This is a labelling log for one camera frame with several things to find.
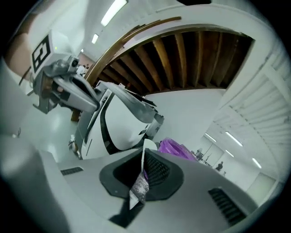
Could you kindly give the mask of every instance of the white floor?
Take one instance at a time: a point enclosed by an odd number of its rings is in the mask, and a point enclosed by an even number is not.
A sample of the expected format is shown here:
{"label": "white floor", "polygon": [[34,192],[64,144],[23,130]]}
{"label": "white floor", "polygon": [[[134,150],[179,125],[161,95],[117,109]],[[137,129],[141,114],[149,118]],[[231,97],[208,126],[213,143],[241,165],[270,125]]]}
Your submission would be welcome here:
{"label": "white floor", "polygon": [[[33,94],[30,99],[37,104],[38,96]],[[56,162],[78,159],[68,147],[70,136],[77,128],[77,123],[70,121],[71,114],[70,109],[60,106],[48,114],[31,106],[21,124],[20,137],[29,140],[39,150],[51,152]]]}

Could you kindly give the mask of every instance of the purple cloth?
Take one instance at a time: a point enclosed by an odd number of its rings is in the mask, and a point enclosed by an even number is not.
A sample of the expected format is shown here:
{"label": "purple cloth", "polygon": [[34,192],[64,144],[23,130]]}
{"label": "purple cloth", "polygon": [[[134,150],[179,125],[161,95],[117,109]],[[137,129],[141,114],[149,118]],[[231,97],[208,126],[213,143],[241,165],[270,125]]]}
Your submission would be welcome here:
{"label": "purple cloth", "polygon": [[189,150],[187,150],[185,146],[180,145],[179,143],[168,137],[161,141],[158,151],[162,153],[176,155],[187,160],[197,161],[194,155]]}

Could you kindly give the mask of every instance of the fluorescent light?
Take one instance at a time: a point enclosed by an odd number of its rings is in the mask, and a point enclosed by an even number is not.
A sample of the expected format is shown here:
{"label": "fluorescent light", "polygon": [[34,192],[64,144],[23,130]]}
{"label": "fluorescent light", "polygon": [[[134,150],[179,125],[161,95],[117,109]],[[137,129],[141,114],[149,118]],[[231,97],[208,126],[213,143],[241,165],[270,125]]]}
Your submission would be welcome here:
{"label": "fluorescent light", "polygon": [[236,140],[234,136],[232,136],[229,132],[226,132],[226,134],[230,136],[237,144],[239,144],[242,147],[242,144],[238,140]]}
{"label": "fluorescent light", "polygon": [[226,150],[226,152],[227,153],[229,153],[233,158],[234,158],[234,156],[233,156],[233,154],[232,153],[230,153],[228,150]]}
{"label": "fluorescent light", "polygon": [[253,158],[253,161],[255,162],[255,164],[256,164],[259,168],[262,168],[262,166],[258,163],[258,161],[257,161],[255,158]]}
{"label": "fluorescent light", "polygon": [[101,24],[105,27],[126,3],[126,0],[115,0],[101,20]]}
{"label": "fluorescent light", "polygon": [[92,43],[93,43],[93,44],[96,43],[98,37],[99,37],[99,36],[98,36],[97,34],[94,34],[93,39],[92,39]]}
{"label": "fluorescent light", "polygon": [[210,137],[213,141],[215,141],[216,142],[216,140],[213,138],[213,137],[211,137],[209,134],[207,134],[207,133],[205,133],[208,137]]}

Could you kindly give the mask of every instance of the vent slot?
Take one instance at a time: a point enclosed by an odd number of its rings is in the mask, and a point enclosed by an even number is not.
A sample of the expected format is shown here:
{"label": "vent slot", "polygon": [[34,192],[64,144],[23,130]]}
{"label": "vent slot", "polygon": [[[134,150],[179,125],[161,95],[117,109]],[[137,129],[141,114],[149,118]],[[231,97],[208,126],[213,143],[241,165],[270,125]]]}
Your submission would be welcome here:
{"label": "vent slot", "polygon": [[209,190],[208,193],[231,226],[237,224],[246,217],[222,189],[214,188]]}
{"label": "vent slot", "polygon": [[73,167],[65,170],[61,170],[60,172],[63,174],[63,176],[70,175],[76,172],[81,172],[83,169],[81,167]]}

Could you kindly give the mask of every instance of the wooden ceiling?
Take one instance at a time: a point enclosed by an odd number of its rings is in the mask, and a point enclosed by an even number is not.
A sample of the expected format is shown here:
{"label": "wooden ceiling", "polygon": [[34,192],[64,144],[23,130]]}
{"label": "wooden ceiling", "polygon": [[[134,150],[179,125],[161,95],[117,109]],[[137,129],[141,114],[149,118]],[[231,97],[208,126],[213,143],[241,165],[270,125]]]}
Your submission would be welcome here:
{"label": "wooden ceiling", "polygon": [[145,95],[163,91],[227,88],[252,39],[228,31],[187,31],[155,37],[109,62],[97,81],[122,83]]}

